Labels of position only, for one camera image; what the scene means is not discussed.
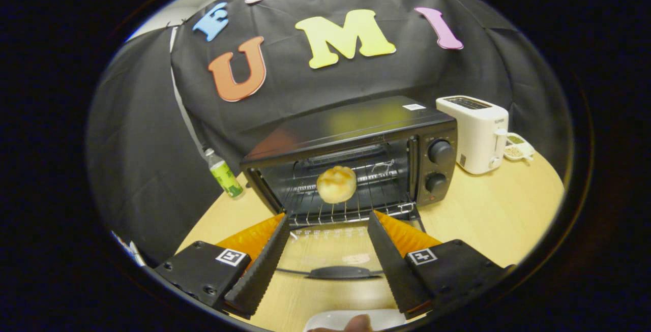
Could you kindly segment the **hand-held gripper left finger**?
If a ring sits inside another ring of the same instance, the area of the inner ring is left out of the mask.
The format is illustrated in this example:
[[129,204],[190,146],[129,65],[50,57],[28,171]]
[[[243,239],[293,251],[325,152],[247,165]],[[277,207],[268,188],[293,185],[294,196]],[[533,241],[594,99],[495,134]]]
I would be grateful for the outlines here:
[[279,214],[218,244],[195,241],[154,271],[212,309],[249,319],[267,292],[289,237],[289,219]]

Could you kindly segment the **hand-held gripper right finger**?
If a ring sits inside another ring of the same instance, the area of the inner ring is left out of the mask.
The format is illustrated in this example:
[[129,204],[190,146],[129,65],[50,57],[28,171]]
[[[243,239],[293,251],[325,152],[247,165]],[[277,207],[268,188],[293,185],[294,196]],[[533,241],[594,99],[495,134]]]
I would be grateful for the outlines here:
[[377,211],[367,229],[397,307],[409,319],[458,309],[512,271],[460,239],[440,242]]

